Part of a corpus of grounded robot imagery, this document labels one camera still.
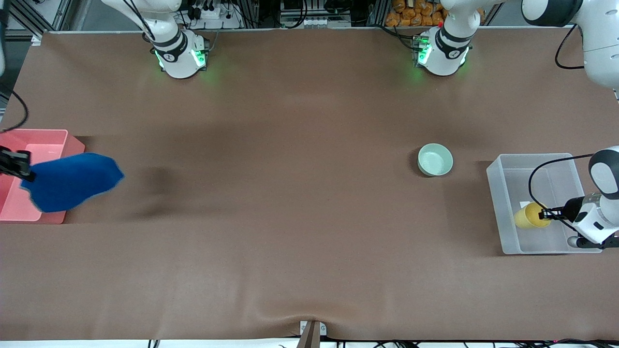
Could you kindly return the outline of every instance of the yellow cup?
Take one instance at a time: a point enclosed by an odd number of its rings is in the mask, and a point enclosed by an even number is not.
[[[520,228],[542,228],[550,225],[551,220],[540,220],[542,206],[531,202],[514,214],[516,226]]]

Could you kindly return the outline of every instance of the wire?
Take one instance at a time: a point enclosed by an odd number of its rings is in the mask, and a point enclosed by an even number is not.
[[[277,19],[277,10],[275,10],[275,6],[276,5],[276,0],[273,0],[271,3],[271,17],[273,18],[273,23],[277,24],[278,27],[280,28],[286,28],[286,29],[294,29],[297,28],[299,25],[303,24],[303,22],[305,22],[305,20],[308,17],[308,2],[307,0],[303,0],[303,4],[305,6],[305,14],[301,15],[299,17],[299,20],[295,23],[295,25],[293,25],[292,27],[287,27],[286,25],[280,23],[280,21]],[[303,8],[300,9],[299,14],[301,14],[303,12]]]
[[[397,32],[396,27],[393,27],[393,30],[396,33],[397,39],[400,40],[400,42],[404,45],[404,47],[408,48],[409,50],[417,51],[416,48],[414,48],[413,46],[409,46],[408,44],[406,44],[406,42],[404,42],[404,39],[402,38],[402,36]]]
[[[394,31],[392,32],[391,30],[389,30],[389,28],[380,25],[380,24],[370,24],[369,27],[376,27],[376,28],[380,28],[382,29],[384,32],[386,32],[387,34],[393,36],[393,37],[401,37],[401,38],[407,38],[409,40],[413,40],[413,35],[403,35],[400,33],[397,33],[397,29],[395,27],[393,27]]]
[[[557,162],[561,162],[561,161],[567,161],[567,160],[577,160],[577,159],[582,159],[584,157],[591,157],[593,156],[593,154],[587,154],[587,155],[580,155],[580,156],[573,156],[573,157],[566,157],[564,159],[556,159],[556,160],[552,160],[552,161],[548,161],[548,162],[544,162],[540,165],[537,166],[537,168],[533,169],[533,172],[531,172],[531,175],[529,175],[529,196],[531,196],[531,199],[533,199],[533,202],[539,204],[540,207],[542,207],[542,211],[549,213],[550,215],[552,215],[554,218],[556,218],[556,220],[559,220],[563,225],[566,225],[568,228],[570,228],[571,230],[574,230],[574,232],[578,232],[576,231],[576,229],[570,225],[568,225],[567,222],[563,221],[563,219],[559,219],[558,216],[555,215],[554,212],[552,212],[549,208],[546,208],[542,203],[540,203],[534,196],[533,196],[533,191],[531,190],[531,183],[533,182],[533,174],[535,174],[537,172],[537,170],[539,170],[540,168],[542,168],[545,165],[551,164],[551,163],[557,163]],[[546,343],[542,343],[542,347],[545,348],[549,348],[550,345],[547,345]]]
[[[516,344],[522,348],[546,348],[550,346],[554,346],[555,344],[590,344],[595,346],[596,348],[611,348],[610,344],[616,344],[616,341],[606,341],[606,340],[594,340],[594,341],[581,341],[579,339],[560,339],[559,341],[542,341],[539,344],[535,342],[510,342]]]
[[[251,19],[249,19],[249,18],[245,17],[245,15],[244,15],[243,13],[241,13],[241,11],[239,11],[239,9],[238,9],[238,8],[236,8],[236,6],[233,6],[233,7],[234,7],[234,10],[236,11],[236,13],[238,13],[239,15],[241,15],[241,17],[242,17],[244,20],[246,20],[246,21],[248,21],[249,23],[251,23],[251,25],[252,25],[252,26],[255,26],[255,25],[259,25],[259,24],[260,24],[260,22],[256,22],[255,20],[251,20]]]
[[[135,14],[137,16],[137,18],[140,20],[140,22],[142,22],[142,25],[144,26],[144,30],[146,32],[148,32],[148,34],[150,35],[150,38],[155,40],[155,35],[153,34],[152,30],[150,29],[148,23],[146,23],[146,21],[144,20],[144,17],[142,17],[142,14],[140,13],[140,11],[137,10],[137,6],[136,3],[133,2],[133,0],[129,0],[131,1],[131,5],[127,2],[127,0],[123,0],[124,4],[128,6],[128,8],[130,8],[131,12],[133,12],[133,14]]]
[[[359,19],[359,20],[346,20],[346,22],[348,22],[348,23],[361,23],[361,22],[365,22],[367,20],[368,20],[368,18],[365,17],[364,19]]]
[[[567,70],[576,70],[576,69],[584,69],[584,65],[581,66],[565,66],[561,63],[559,63],[559,53],[561,52],[561,49],[563,47],[563,44],[565,43],[565,41],[568,39],[568,37],[572,34],[572,32],[574,31],[574,29],[576,29],[576,27],[578,26],[578,24],[574,24],[574,26],[572,27],[572,29],[570,29],[568,31],[568,33],[565,35],[565,37],[563,38],[563,41],[561,41],[561,44],[559,45],[559,47],[556,49],[556,53],[555,53],[555,64],[556,66],[562,68],[562,69],[567,69]]]
[[[178,13],[181,14],[181,19],[183,20],[183,26],[185,27],[185,29],[189,29],[187,28],[187,22],[185,22],[185,15],[183,14],[183,12],[181,12],[181,10],[178,10]]]
[[[30,110],[28,110],[28,105],[26,105],[26,102],[22,99],[22,97],[19,96],[19,94],[17,94],[15,92],[15,90],[8,88],[8,86],[4,85],[4,84],[0,84],[0,86],[2,86],[4,89],[11,91],[11,94],[15,96],[15,98],[17,98],[17,100],[22,104],[22,107],[24,108],[24,117],[22,118],[21,121],[19,121],[17,124],[15,124],[14,126],[8,127],[8,128],[4,128],[4,129],[0,129],[0,134],[2,133],[6,133],[9,131],[12,131],[13,129],[17,129],[21,126],[24,125],[24,123],[26,123],[26,121],[28,121],[28,117],[30,117]]]
[[[219,37],[219,32],[221,31],[222,28],[217,29],[217,33],[215,34],[215,39],[213,40],[213,45],[209,47],[209,50],[207,52],[211,52],[212,50],[215,49],[215,44],[217,43],[217,38]]]

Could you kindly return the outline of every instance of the clear plastic bin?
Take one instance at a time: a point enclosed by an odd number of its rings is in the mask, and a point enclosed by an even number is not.
[[[532,229],[522,229],[514,223],[514,214],[523,204],[531,202],[528,182],[533,169],[549,160],[566,157],[571,157],[571,154],[502,154],[486,169],[504,253],[602,252],[600,249],[569,246],[568,238],[575,236],[576,232],[559,221],[553,221],[548,227]],[[535,173],[531,184],[535,198],[548,207],[560,207],[570,198],[584,196],[573,160],[544,166]]]

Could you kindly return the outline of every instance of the green led light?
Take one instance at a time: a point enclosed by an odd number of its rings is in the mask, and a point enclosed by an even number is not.
[[[460,61],[460,65],[464,64],[464,62],[466,61],[466,54],[469,52],[469,48],[467,47],[467,49],[464,51],[464,53],[462,54],[462,60]]]
[[[157,56],[157,60],[159,61],[159,66],[164,69],[163,62],[161,61],[161,57],[159,57],[159,53],[155,51],[155,56]]]
[[[204,54],[203,53],[201,53],[200,51],[196,52],[194,50],[191,50],[191,55],[193,56],[198,66],[204,66]]]
[[[432,52],[432,45],[427,44],[426,47],[419,53],[419,64],[425,64],[428,62],[428,57]]]

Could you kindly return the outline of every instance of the white robotic arm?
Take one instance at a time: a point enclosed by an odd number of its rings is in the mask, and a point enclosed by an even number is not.
[[[441,0],[449,15],[442,27],[421,34],[428,44],[417,53],[417,63],[439,76],[451,75],[464,64],[469,43],[480,25],[477,9],[507,0]]]
[[[596,152],[589,161],[589,174],[600,192],[577,198],[582,199],[581,207],[570,220],[586,240],[571,237],[568,243],[575,248],[597,247],[609,237],[617,242],[612,236],[619,230],[619,146]]]
[[[584,68],[595,83],[619,89],[619,1],[523,0],[527,23],[562,27],[578,24],[582,33]]]
[[[159,65],[170,76],[184,79],[206,67],[208,41],[181,30],[173,17],[181,0],[103,0],[140,27],[155,47]]]

